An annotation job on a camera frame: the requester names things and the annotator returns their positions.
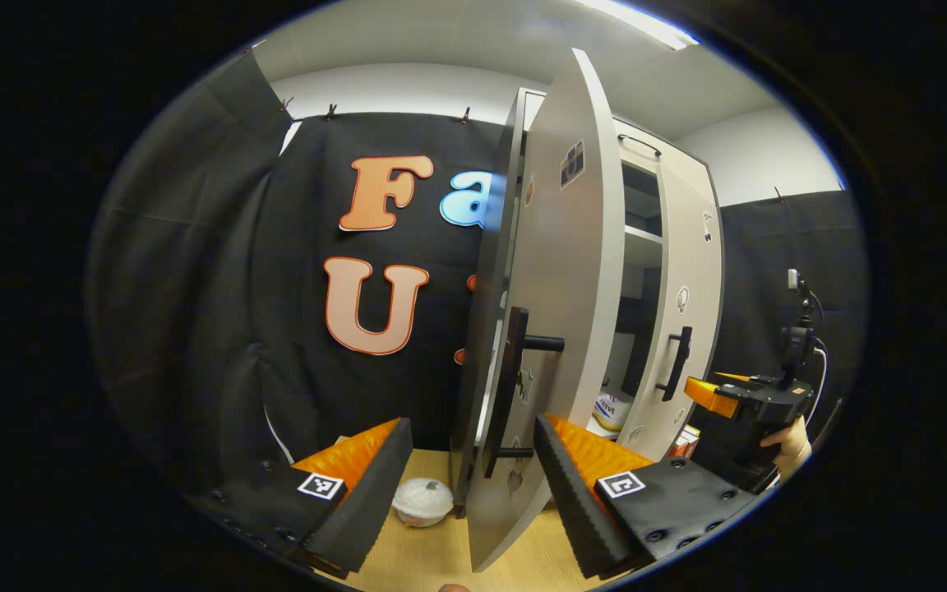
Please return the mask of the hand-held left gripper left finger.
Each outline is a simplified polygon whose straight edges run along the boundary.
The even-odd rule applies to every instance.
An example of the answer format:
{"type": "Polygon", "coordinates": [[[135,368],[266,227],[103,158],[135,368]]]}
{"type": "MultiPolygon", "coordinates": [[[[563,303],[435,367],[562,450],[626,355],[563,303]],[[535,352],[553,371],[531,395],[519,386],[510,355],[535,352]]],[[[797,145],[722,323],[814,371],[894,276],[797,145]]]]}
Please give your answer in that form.
{"type": "Polygon", "coordinates": [[[282,562],[349,576],[375,546],[412,450],[409,419],[392,419],[292,465],[261,461],[192,503],[282,562]]]}

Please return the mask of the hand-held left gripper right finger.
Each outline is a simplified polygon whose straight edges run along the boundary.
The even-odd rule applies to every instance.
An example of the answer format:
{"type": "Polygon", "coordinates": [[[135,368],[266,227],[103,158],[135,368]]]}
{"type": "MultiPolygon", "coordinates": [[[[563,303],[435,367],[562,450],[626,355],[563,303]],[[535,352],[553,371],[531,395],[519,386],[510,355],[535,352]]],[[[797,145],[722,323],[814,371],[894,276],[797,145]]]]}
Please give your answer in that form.
{"type": "Polygon", "coordinates": [[[653,462],[550,414],[534,450],[583,576],[608,580],[713,535],[755,495],[684,457],[653,462]]]}

